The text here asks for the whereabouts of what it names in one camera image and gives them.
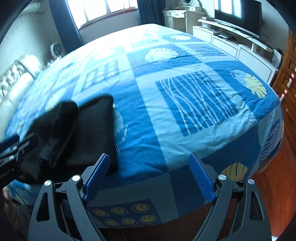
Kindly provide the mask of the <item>left hand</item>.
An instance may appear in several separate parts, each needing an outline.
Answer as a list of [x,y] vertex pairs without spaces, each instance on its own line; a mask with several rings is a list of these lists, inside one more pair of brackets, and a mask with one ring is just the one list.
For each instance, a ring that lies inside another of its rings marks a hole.
[[11,195],[7,187],[4,187],[1,190],[1,207],[3,209],[11,209],[13,207],[13,202],[11,199]]

